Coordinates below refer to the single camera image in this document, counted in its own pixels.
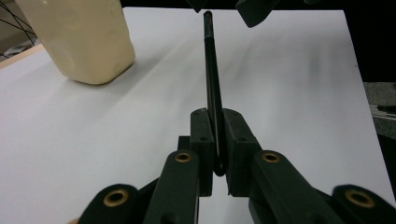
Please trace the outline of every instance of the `plastic jug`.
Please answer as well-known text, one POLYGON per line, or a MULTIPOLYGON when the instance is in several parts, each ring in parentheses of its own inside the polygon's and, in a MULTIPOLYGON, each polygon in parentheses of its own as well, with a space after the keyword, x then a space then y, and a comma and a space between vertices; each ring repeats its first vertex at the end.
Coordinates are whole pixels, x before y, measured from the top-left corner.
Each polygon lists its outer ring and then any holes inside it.
POLYGON ((103 84, 134 62, 120 0, 16 0, 63 75, 103 84))

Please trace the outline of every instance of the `black plastic part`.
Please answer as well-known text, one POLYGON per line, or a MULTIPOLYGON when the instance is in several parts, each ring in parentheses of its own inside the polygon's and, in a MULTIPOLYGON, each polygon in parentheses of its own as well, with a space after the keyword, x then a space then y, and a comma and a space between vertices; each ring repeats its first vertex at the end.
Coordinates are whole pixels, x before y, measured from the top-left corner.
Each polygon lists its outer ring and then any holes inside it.
MULTIPOLYGON (((107 187, 100 191, 90 202, 84 213, 80 217, 78 224, 131 224, 139 223, 136 220, 137 210, 139 205, 137 202, 137 189, 129 186, 117 184, 107 187), (105 197, 113 190, 123 190, 127 192, 126 201, 120 205, 109 207, 105 205, 105 197)), ((110 201, 116 202, 120 199, 119 194, 114 194, 114 198, 109 198, 110 201)))
POLYGON ((260 24, 274 9, 279 0, 239 0, 235 7, 247 27, 260 24))
POLYGON ((190 149, 200 158, 200 196, 208 197, 212 195, 215 140, 205 108, 197 109, 191 113, 190 127, 190 149))
POLYGON ((318 189, 316 191, 328 205, 332 206, 332 196, 318 189))
POLYGON ((346 223, 396 223, 396 210, 368 189, 338 186, 332 192, 332 203, 346 223))
POLYGON ((197 223, 199 157, 190 150, 178 150, 166 159, 154 190, 144 224, 197 223))
POLYGON ((255 201, 248 200, 248 210, 250 211, 251 218, 254 224, 276 224, 274 214, 266 201, 256 203, 255 201))
POLYGON ((314 5, 314 4, 320 3, 321 1, 323 1, 323 0, 304 0, 304 2, 307 5, 314 5))
MULTIPOLYGON (((276 223, 344 223, 283 155, 257 152, 252 173, 257 187, 251 191, 250 200, 268 203, 276 223)), ((253 216, 261 212, 268 213, 250 210, 253 216)))
POLYGON ((189 136, 179 136, 177 142, 177 150, 189 150, 190 149, 190 137, 189 136))
POLYGON ((240 113, 224 108, 223 114, 229 156, 228 190, 234 197, 248 197, 251 163, 262 148, 240 113))
POLYGON ((186 0, 189 5, 196 11, 199 12, 209 0, 186 0))
POLYGON ((140 189, 137 192, 137 209, 136 209, 136 217, 134 220, 136 223, 142 223, 144 217, 146 216, 146 212, 149 208, 149 203, 151 201, 152 194, 154 193, 155 188, 157 187, 158 178, 151 181, 151 183, 147 184, 145 187, 140 189))
POLYGON ((388 176, 393 190, 393 197, 396 201, 396 140, 381 134, 378 134, 377 137, 379 145, 381 146, 385 165, 387 166, 388 176))
POLYGON ((206 64, 206 91, 207 112, 210 126, 215 138, 214 172, 218 176, 225 174, 228 165, 227 146, 225 142, 224 117, 222 114, 219 72, 216 59, 215 39, 213 37, 212 13, 204 14, 205 32, 211 31, 212 35, 205 36, 205 64, 206 64))

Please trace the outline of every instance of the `cable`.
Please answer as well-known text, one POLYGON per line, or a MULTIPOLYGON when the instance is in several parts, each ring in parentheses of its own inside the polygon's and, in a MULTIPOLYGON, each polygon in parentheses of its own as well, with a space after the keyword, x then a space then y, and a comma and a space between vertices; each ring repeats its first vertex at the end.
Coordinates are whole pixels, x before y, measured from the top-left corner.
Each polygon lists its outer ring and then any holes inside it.
POLYGON ((9 10, 9 8, 6 6, 6 4, 4 4, 2 1, 0 1, 0 7, 2 7, 5 11, 7 11, 8 13, 10 13, 12 16, 15 16, 18 20, 20 20, 21 22, 23 22, 26 26, 28 26, 29 28, 33 29, 32 26, 29 25, 29 23, 27 23, 26 21, 24 21, 23 19, 21 19, 20 17, 18 17, 17 15, 15 15, 11 10, 9 10))
MULTIPOLYGON (((19 29, 19 30, 22 30, 21 27, 18 27, 18 26, 16 26, 16 25, 12 24, 11 22, 5 21, 5 20, 3 20, 3 19, 0 19, 0 21, 3 21, 3 22, 5 22, 6 24, 8 24, 8 25, 10 25, 10 26, 13 26, 13 27, 15 27, 15 28, 17 28, 17 29, 19 29)), ((26 30, 26 32, 29 33, 29 34, 31 34, 31 35, 37 36, 35 33, 30 32, 30 31, 28 31, 28 30, 26 30)))
POLYGON ((16 15, 14 15, 14 13, 12 13, 11 12, 11 10, 9 10, 9 8, 6 6, 6 4, 4 4, 2 1, 0 1, 0 3, 1 3, 1 7, 3 8, 3 9, 5 9, 7 12, 9 12, 11 15, 12 15, 12 17, 14 18, 14 20, 15 20, 15 22, 21 27, 21 29, 24 31, 24 33, 26 34, 26 36, 29 38, 29 40, 30 40, 30 42, 32 43, 32 45, 34 46, 35 45, 35 43, 33 42, 33 40, 32 40, 32 38, 30 38, 30 36, 27 34, 27 32, 26 32, 26 30, 23 28, 23 26, 20 24, 20 22, 18 21, 18 19, 17 18, 19 18, 19 17, 17 17, 16 15))

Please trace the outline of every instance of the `gray surface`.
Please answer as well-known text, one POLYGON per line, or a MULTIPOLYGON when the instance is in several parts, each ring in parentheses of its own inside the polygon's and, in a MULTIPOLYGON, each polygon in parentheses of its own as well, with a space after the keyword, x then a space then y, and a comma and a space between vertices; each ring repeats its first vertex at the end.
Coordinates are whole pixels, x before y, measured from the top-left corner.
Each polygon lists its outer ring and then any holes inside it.
MULTIPOLYGON (((365 82, 367 99, 370 105, 396 105, 395 82, 365 82)), ((396 139, 396 121, 373 118, 376 132, 396 139)))

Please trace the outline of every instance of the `black rod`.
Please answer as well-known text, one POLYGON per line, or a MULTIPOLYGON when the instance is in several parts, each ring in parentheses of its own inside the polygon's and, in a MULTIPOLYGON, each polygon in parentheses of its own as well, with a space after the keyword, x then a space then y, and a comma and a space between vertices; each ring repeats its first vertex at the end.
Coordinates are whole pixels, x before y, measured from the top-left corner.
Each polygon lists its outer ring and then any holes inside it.
POLYGON ((216 60, 215 38, 213 35, 213 21, 210 11, 204 14, 204 26, 207 111, 216 142, 213 169, 216 175, 222 176, 227 171, 228 157, 225 141, 224 117, 221 105, 218 63, 216 60))

